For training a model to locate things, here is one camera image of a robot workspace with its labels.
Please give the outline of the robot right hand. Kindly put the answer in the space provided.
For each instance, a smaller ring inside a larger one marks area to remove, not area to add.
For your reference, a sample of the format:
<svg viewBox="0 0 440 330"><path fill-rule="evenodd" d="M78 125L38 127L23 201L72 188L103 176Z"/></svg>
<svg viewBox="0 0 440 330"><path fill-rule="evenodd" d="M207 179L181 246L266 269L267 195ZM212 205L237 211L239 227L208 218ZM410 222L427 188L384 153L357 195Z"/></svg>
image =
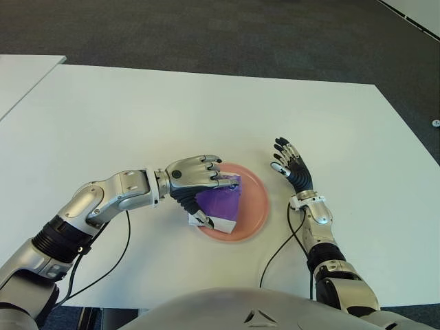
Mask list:
<svg viewBox="0 0 440 330"><path fill-rule="evenodd" d="M313 190L311 174L297 149L283 137L275 139L274 148L278 152L273 154L276 161L271 162L271 168L283 175L296 193Z"/></svg>

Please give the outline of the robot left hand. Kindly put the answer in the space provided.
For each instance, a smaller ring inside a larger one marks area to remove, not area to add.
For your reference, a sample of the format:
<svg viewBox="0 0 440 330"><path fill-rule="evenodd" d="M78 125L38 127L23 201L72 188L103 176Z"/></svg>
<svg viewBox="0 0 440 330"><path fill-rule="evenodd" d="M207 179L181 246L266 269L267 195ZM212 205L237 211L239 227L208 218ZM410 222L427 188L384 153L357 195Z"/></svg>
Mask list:
<svg viewBox="0 0 440 330"><path fill-rule="evenodd" d="M165 169L168 180L168 194L199 224L213 229L212 219L198 204L198 193L218 188L235 188L237 179L224 177L218 165L222 160L217 155L199 155L177 160Z"/></svg>

